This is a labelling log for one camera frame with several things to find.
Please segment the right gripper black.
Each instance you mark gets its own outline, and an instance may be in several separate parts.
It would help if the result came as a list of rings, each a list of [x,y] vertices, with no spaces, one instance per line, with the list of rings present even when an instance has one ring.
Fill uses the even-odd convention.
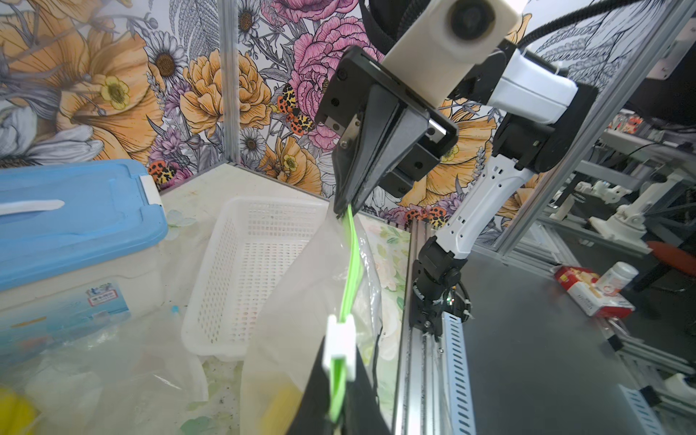
[[[333,213],[355,215],[375,188],[405,196],[457,142],[458,128],[358,46],[341,57],[315,114],[339,134]]]

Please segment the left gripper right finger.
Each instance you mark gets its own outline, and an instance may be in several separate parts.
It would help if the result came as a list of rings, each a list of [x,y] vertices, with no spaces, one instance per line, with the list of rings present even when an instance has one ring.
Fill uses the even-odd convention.
[[[356,359],[355,379],[346,384],[342,413],[342,434],[389,435],[373,386],[360,358]]]

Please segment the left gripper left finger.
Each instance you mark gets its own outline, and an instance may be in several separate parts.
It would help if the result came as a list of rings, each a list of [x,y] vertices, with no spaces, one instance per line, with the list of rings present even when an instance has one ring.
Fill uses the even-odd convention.
[[[335,424],[329,418],[330,382],[324,371],[324,340],[322,340],[299,408],[287,435],[330,435]]]

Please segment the panda zip-top bag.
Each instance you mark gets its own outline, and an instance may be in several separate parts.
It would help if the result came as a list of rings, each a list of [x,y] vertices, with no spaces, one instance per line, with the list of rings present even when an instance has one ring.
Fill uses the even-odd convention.
[[[382,286],[363,226],[328,210],[315,235],[265,302],[246,352],[240,431],[286,434],[324,340],[329,418],[342,434],[346,384],[356,359],[379,405],[376,362],[382,333]]]

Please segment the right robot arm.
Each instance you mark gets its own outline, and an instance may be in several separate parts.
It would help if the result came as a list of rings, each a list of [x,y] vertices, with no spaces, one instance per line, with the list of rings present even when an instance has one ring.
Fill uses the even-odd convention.
[[[357,45],[340,58],[315,121],[338,133],[333,210],[350,218],[376,188],[408,193],[454,148],[459,127],[440,113],[446,99],[500,109],[505,118],[484,172],[413,265],[410,324],[442,332],[445,300],[485,226],[519,188],[567,154],[598,90],[529,51],[558,29],[620,7],[600,1],[542,25],[518,43],[518,1],[362,2],[366,32],[384,53]]]

